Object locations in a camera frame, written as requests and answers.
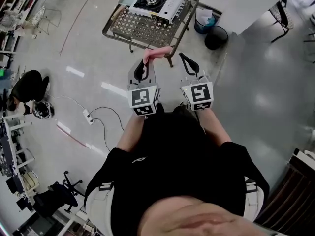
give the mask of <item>metal rack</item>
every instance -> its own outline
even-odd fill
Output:
[[[33,192],[34,189],[36,189],[39,184],[33,186],[31,189],[27,189],[25,187],[25,183],[23,181],[23,178],[22,178],[22,175],[20,173],[20,168],[26,166],[27,164],[33,162],[35,160],[35,158],[32,156],[31,159],[23,162],[23,163],[18,163],[17,161],[17,155],[22,153],[22,152],[26,152],[28,151],[27,148],[24,148],[24,149],[20,149],[20,150],[16,150],[16,147],[12,141],[12,135],[11,135],[11,132],[14,131],[14,130],[17,130],[17,129],[20,129],[20,128],[23,128],[23,127],[27,127],[27,126],[30,126],[32,123],[31,122],[25,122],[25,123],[21,123],[21,124],[18,124],[18,125],[15,125],[15,126],[10,126],[9,123],[8,123],[8,120],[10,119],[14,119],[14,118],[19,118],[19,117],[22,117],[23,114],[16,114],[16,115],[11,115],[11,116],[5,116],[5,117],[2,117],[2,120],[4,122],[4,125],[5,125],[5,130],[6,130],[6,133],[7,133],[7,137],[8,137],[8,141],[9,141],[9,144],[10,144],[10,149],[11,149],[11,153],[12,153],[12,158],[13,158],[13,171],[14,171],[14,175],[18,176],[21,184],[22,184],[22,187],[23,187],[23,190],[24,190],[24,195],[28,198],[28,200],[31,202],[31,199],[30,199],[30,196],[31,196],[31,193]]]
[[[33,6],[38,0],[0,0],[0,11],[12,11],[15,14],[22,13],[20,23],[22,24],[29,13],[31,12]],[[14,38],[12,46],[10,48],[7,47],[8,43],[12,43],[9,41],[10,38]],[[0,44],[0,54],[14,54],[16,53],[16,46],[18,43],[19,37],[18,36],[11,36],[8,38],[5,38],[5,43],[2,48],[2,44]]]

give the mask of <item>table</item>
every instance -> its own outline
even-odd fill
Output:
[[[8,141],[8,146],[3,147],[3,149],[8,149],[11,151],[11,155],[8,156],[8,151],[5,152],[6,154],[6,159],[7,159],[7,163],[8,164],[11,164],[13,163],[13,167],[12,167],[12,170],[13,170],[13,173],[14,173],[14,176],[17,176],[17,178],[20,180],[21,182],[21,185],[23,187],[23,191],[24,191],[24,195],[27,197],[27,199],[31,202],[30,200],[30,194],[32,193],[32,191],[34,189],[36,189],[39,184],[35,185],[33,188],[31,188],[30,190],[27,190],[26,187],[25,187],[25,184],[24,184],[24,181],[23,181],[23,178],[20,174],[20,171],[19,169],[26,166],[27,164],[31,163],[32,161],[34,161],[34,157],[32,157],[31,159],[21,163],[21,164],[18,164],[17,162],[17,159],[16,159],[16,155],[18,155],[19,153],[22,153],[22,152],[25,152],[25,151],[28,151],[27,149],[21,149],[19,151],[16,150],[16,147],[12,141],[12,135],[11,135],[11,132],[14,131],[14,130],[17,130],[17,129],[20,129],[20,128],[23,128],[23,127],[27,127],[27,126],[30,126],[32,123],[31,122],[24,122],[24,123],[21,123],[21,124],[18,124],[18,125],[15,125],[15,126],[10,126],[9,123],[8,123],[8,120],[10,119],[14,119],[14,118],[19,118],[19,117],[22,117],[23,114],[16,114],[16,115],[10,115],[10,116],[2,116],[2,120],[4,122],[4,125],[5,125],[5,130],[6,130],[6,135],[4,138],[7,139]]]
[[[165,55],[171,67],[172,57],[185,33],[188,24],[192,19],[199,0],[184,0],[184,3],[177,12],[172,23],[163,24],[156,19],[133,15],[129,12],[129,6],[118,4],[107,21],[102,33],[104,36],[129,44],[130,52],[133,52],[131,46],[137,46],[142,49],[152,49],[153,47],[172,46],[173,51]]]

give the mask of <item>white floor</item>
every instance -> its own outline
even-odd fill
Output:
[[[49,26],[49,36],[38,33],[37,39],[24,39],[20,42],[12,68],[20,65],[26,71],[39,70],[43,76],[49,75],[50,94],[62,95],[78,101],[89,111],[100,107],[111,107],[120,115],[126,125],[131,110],[126,98],[101,87],[102,82],[112,84],[123,90],[127,86],[127,74],[131,66],[143,55],[143,50],[135,48],[129,52],[128,45],[111,40],[102,35],[114,6],[118,0],[88,0],[77,18],[69,37],[60,54],[66,36],[82,6],[87,0],[47,0],[47,8],[62,11],[58,28]],[[58,23],[58,13],[49,14],[53,23]],[[203,41],[204,36],[193,29],[194,20],[187,31],[173,58],[174,67],[170,68],[166,59],[156,60],[156,79],[160,85],[161,98],[167,111],[171,111],[182,100],[180,87],[184,68],[179,52],[199,63],[201,69],[207,70],[215,79],[218,73],[219,52],[208,50]],[[81,72],[81,76],[68,72],[71,67]],[[51,120],[39,120],[32,115],[26,117],[32,126],[25,129],[28,149],[34,154],[32,168],[39,176],[39,191],[46,191],[47,186],[63,180],[63,172],[69,171],[72,181],[83,180],[80,185],[85,190],[97,170],[102,166],[108,154],[104,143],[104,131],[101,123],[88,125],[82,114],[82,108],[72,100],[51,98],[56,114]],[[106,125],[106,141],[110,149],[122,134],[117,116],[110,110],[100,109],[93,113]],[[83,144],[93,145],[94,150],[86,148],[62,133],[56,126],[61,122],[71,130],[71,135]]]

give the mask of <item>wall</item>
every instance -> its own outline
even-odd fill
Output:
[[[227,32],[241,34],[279,0],[231,0],[218,25]]]
[[[8,232],[12,233],[26,222],[32,213],[27,208],[23,211],[19,209],[16,204],[19,198],[9,190],[5,182],[7,179],[0,174],[0,218]]]

